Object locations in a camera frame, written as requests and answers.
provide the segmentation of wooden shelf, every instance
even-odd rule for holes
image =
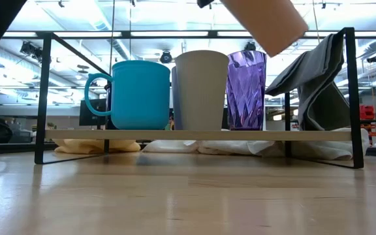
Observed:
[[[350,131],[101,131],[46,130],[45,138],[97,140],[351,141]]]

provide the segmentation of wooden floor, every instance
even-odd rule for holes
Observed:
[[[40,166],[32,153],[4,155],[2,234],[376,234],[376,157],[350,170],[152,153]]]

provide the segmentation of ceramic mug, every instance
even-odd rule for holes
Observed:
[[[169,120],[170,70],[150,61],[123,61],[113,67],[113,76],[90,74],[85,102],[97,116],[111,115],[121,130],[163,130]],[[89,102],[89,86],[97,78],[111,82],[111,110],[96,111]]]

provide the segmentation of white cloth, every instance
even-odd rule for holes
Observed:
[[[351,131],[342,128],[336,131]],[[369,147],[369,135],[361,129],[364,155]],[[300,158],[323,160],[352,159],[352,142],[292,141],[292,155]],[[155,153],[203,153],[213,155],[257,155],[284,157],[284,144],[280,141],[223,141],[223,140],[156,140],[143,151]]]

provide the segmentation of white cup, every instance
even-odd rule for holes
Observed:
[[[219,52],[199,50],[175,58],[178,86],[174,99],[176,129],[220,131],[223,121],[228,57]]]

